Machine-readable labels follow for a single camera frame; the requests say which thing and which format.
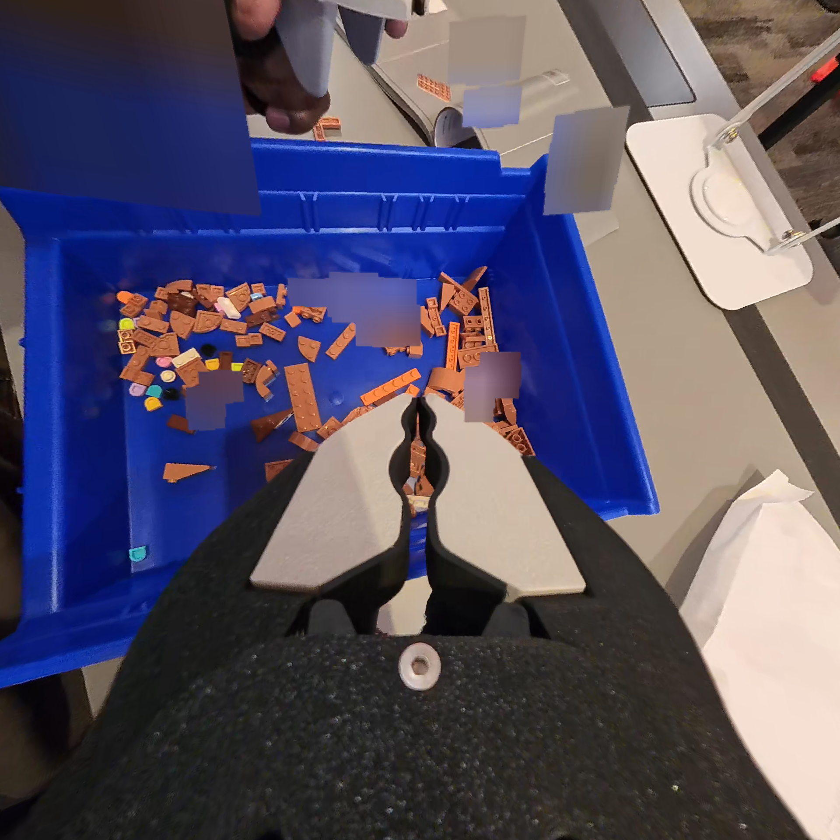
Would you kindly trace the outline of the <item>instruction booklet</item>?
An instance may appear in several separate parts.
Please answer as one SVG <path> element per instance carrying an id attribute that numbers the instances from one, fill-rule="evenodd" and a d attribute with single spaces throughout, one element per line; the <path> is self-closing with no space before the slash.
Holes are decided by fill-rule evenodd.
<path id="1" fill-rule="evenodd" d="M 524 151 L 549 138 L 579 88 L 551 56 L 550 2 L 429 2 L 402 40 L 382 41 L 371 74 L 438 148 Z M 417 74 L 451 102 L 417 88 Z"/>

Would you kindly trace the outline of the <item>person's left hand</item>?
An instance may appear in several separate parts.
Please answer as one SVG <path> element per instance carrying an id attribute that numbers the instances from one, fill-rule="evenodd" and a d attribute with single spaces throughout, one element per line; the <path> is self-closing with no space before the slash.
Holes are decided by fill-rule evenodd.
<path id="1" fill-rule="evenodd" d="M 330 95 L 315 98 L 297 79 L 275 21 L 280 1 L 226 1 L 247 113 L 261 114 L 278 133 L 304 134 L 328 112 Z"/>

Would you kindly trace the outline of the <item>white paper bag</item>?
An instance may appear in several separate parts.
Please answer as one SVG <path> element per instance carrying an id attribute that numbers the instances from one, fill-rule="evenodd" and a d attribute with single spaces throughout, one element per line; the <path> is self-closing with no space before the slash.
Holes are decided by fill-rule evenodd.
<path id="1" fill-rule="evenodd" d="M 839 552 L 779 470 L 713 535 L 679 611 L 752 759 L 811 838 L 839 838 Z"/>

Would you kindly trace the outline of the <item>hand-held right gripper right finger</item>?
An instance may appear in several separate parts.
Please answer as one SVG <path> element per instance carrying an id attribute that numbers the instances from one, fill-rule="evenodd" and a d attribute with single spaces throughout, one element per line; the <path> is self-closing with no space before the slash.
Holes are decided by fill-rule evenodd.
<path id="1" fill-rule="evenodd" d="M 528 470 L 503 437 L 437 395 L 420 401 L 433 587 L 506 601 L 582 593 L 585 581 Z"/>

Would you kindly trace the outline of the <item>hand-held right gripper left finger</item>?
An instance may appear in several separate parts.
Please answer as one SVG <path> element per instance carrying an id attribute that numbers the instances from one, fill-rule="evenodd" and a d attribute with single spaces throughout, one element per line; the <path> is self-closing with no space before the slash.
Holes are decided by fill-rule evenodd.
<path id="1" fill-rule="evenodd" d="M 407 563 L 417 399 L 399 395 L 332 434 L 309 461 L 250 575 L 255 587 L 316 594 L 375 559 Z"/>

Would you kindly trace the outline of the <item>pile of lego pieces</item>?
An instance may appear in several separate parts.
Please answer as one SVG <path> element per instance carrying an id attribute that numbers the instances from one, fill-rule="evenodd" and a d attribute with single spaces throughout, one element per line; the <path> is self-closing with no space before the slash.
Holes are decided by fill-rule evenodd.
<path id="1" fill-rule="evenodd" d="M 488 266 L 441 272 L 416 308 L 418 341 L 373 349 L 327 307 L 289 303 L 294 285 L 221 286 L 175 280 L 153 296 L 121 290 L 120 380 L 140 412 L 131 469 L 164 492 L 176 525 L 215 522 L 301 452 L 391 399 L 439 396 L 532 455 L 518 421 L 518 357 L 500 351 Z M 149 413 L 147 396 L 163 407 Z M 194 435 L 166 426 L 184 416 Z M 215 466 L 176 484 L 166 463 Z"/>

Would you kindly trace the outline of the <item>white monitor stand base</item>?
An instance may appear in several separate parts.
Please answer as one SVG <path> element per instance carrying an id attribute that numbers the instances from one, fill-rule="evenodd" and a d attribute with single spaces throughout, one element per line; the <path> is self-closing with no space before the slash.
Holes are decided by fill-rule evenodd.
<path id="1" fill-rule="evenodd" d="M 729 121 L 717 114 L 640 122 L 626 145 L 700 289 L 723 310 L 739 310 L 803 287 L 813 276 L 805 242 L 742 135 L 749 119 L 815 64 L 836 54 L 836 32 Z"/>

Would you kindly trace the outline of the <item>blue plastic bin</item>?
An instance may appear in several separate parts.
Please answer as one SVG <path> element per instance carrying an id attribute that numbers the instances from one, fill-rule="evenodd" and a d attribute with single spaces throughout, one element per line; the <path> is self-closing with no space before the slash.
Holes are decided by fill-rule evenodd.
<path id="1" fill-rule="evenodd" d="M 536 456 L 604 519 L 659 511 L 574 219 L 544 216 L 545 161 L 341 143 L 253 142 L 261 215 L 2 189 L 25 260 L 20 622 L 2 687 L 125 655 L 154 601 L 230 513 L 176 525 L 131 469 L 140 412 L 120 380 L 116 294 L 372 273 L 434 289 L 488 266 L 500 348 L 521 354 Z M 132 564 L 131 548 L 148 559 Z"/>

